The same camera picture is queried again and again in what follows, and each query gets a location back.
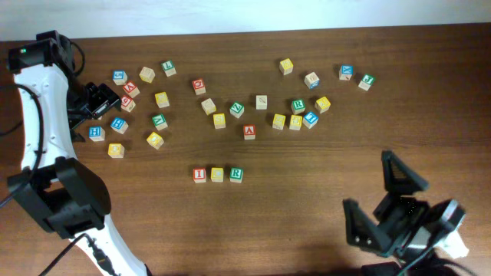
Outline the yellow block top right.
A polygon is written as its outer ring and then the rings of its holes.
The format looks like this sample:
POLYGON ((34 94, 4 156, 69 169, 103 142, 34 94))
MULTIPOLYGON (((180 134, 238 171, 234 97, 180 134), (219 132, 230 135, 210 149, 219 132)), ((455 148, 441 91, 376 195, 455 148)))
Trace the yellow block top right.
POLYGON ((289 58, 286 58, 285 60, 282 60, 279 63, 279 69, 283 75, 290 74, 293 71, 293 68, 294 65, 289 58))

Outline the green r block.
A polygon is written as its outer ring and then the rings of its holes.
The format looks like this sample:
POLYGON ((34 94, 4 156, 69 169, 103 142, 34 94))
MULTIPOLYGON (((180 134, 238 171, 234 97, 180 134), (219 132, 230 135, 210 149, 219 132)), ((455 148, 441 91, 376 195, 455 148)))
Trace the green r block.
POLYGON ((302 99, 293 100, 291 104, 292 113, 298 115, 305 111, 305 102, 302 99))
POLYGON ((242 168, 238 168, 238 167, 231 167, 230 168, 229 179, 231 182, 242 183, 243 175, 244 175, 244 171, 242 168))

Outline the green J block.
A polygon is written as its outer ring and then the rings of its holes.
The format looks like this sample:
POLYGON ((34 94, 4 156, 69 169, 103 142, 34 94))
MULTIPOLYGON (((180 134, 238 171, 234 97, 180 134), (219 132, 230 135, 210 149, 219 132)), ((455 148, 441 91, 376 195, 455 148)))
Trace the green J block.
POLYGON ((365 91, 368 91, 371 86, 374 84, 375 82, 375 77, 369 75, 369 74, 365 74, 362 78, 361 78, 361 81, 359 83, 359 87, 362 89, 362 90, 365 90, 365 91))

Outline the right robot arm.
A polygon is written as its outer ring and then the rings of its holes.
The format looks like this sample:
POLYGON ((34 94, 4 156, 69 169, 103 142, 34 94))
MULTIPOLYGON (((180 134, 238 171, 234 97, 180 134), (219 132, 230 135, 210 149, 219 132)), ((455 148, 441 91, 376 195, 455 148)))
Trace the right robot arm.
POLYGON ((458 232, 466 210, 455 199, 435 206, 414 197, 429 183, 390 150, 381 152, 387 194, 373 211, 373 222, 353 199, 343 201, 347 243, 392 262, 367 264, 363 275, 456 275, 456 263, 469 249, 458 232))

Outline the red Q block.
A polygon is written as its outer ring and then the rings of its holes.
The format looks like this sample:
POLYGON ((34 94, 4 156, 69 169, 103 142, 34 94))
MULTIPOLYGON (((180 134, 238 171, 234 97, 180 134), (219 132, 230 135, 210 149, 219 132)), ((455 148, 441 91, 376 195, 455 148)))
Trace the red Q block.
POLYGON ((204 94, 206 92, 206 86, 203 79, 193 80, 192 85, 196 95, 204 94))

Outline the blue S block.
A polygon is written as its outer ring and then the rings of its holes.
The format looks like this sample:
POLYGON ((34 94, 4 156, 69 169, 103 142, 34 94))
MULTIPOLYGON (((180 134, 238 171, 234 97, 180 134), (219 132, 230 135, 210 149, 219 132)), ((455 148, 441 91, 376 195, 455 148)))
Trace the blue S block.
POLYGON ((113 71, 112 79, 117 86, 122 86, 127 83, 128 76, 125 71, 117 70, 117 71, 113 71))

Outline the red a block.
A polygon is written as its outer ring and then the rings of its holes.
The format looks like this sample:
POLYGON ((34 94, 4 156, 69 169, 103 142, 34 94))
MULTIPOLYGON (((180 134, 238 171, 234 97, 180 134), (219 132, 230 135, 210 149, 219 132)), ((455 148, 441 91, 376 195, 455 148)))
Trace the red a block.
POLYGON ((125 85, 123 85, 123 89, 124 92, 131 98, 135 98, 137 95, 140 94, 140 90, 137 85, 130 80, 126 82, 125 85))
POLYGON ((255 125, 252 124, 244 125, 243 134, 245 140, 254 140, 256 135, 255 125))

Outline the red I block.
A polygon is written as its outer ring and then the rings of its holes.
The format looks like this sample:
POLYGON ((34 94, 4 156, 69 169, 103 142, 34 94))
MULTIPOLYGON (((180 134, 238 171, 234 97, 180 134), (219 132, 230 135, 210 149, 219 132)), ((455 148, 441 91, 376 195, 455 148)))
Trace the red I block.
POLYGON ((193 181, 195 183, 203 183, 206 182, 206 169, 205 168, 195 168, 193 170, 193 181))

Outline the plain wood block upright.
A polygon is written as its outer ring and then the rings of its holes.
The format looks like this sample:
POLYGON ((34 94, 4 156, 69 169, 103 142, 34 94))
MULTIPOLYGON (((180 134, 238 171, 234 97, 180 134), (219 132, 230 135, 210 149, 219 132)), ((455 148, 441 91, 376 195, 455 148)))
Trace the plain wood block upright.
POLYGON ((266 110, 268 106, 268 98, 266 95, 257 95, 255 103, 257 110, 266 110))

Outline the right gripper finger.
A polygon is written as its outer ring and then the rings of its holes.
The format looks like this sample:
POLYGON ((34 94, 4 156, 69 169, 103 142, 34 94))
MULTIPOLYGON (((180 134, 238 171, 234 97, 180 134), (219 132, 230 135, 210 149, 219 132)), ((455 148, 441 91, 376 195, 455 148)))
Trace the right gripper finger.
POLYGON ((394 254, 398 248, 398 236, 390 232, 390 227, 395 226, 396 199, 383 199, 374 210, 378 225, 368 218, 357 201, 344 199, 342 205, 349 245, 384 258, 394 254))
POLYGON ((429 183, 391 150, 383 150, 381 162, 384 174, 384 188, 391 194, 411 196, 429 188, 429 183))

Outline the blue X block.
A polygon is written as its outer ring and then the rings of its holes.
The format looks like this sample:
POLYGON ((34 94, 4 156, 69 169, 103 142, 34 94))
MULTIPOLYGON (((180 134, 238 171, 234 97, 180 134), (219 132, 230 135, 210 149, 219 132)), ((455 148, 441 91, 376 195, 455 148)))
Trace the blue X block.
POLYGON ((343 81, 349 81, 354 74, 354 68, 349 64, 342 64, 339 70, 339 79, 343 81))

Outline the green V block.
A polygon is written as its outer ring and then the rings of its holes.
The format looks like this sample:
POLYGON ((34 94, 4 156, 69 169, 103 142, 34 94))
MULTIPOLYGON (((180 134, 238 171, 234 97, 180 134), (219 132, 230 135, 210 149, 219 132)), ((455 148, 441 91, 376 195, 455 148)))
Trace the green V block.
POLYGON ((162 115, 161 113, 156 116, 153 116, 152 121, 153 121, 153 125, 156 127, 157 130, 163 130, 168 127, 168 123, 164 115, 162 115))

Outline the yellow C block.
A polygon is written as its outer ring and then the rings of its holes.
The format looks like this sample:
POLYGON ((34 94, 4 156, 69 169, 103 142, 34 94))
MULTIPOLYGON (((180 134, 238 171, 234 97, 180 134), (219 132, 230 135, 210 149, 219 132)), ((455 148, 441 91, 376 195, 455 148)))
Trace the yellow C block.
POLYGON ((224 168, 221 168, 221 167, 211 168, 210 179, 213 182, 223 182, 224 181, 224 168))

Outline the green L block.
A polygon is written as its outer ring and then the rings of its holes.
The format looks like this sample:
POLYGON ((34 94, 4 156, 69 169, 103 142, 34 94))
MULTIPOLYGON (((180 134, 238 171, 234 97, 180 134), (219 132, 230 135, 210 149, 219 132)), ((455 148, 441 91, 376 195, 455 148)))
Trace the green L block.
POLYGON ((170 76, 173 76, 174 74, 176 74, 176 68, 175 68, 175 65, 174 63, 171 61, 171 60, 168 60, 168 61, 164 61, 162 64, 161 64, 161 67, 164 71, 164 74, 167 76, 167 77, 170 77, 170 76))

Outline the wood block blue side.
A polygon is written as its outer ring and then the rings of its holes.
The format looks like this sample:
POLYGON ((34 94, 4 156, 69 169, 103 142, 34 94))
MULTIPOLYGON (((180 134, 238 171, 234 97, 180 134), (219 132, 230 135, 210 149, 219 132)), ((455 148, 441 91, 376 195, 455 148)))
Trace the wood block blue side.
POLYGON ((305 76, 304 82, 309 89, 313 89, 319 85, 320 79, 315 72, 311 72, 305 76))

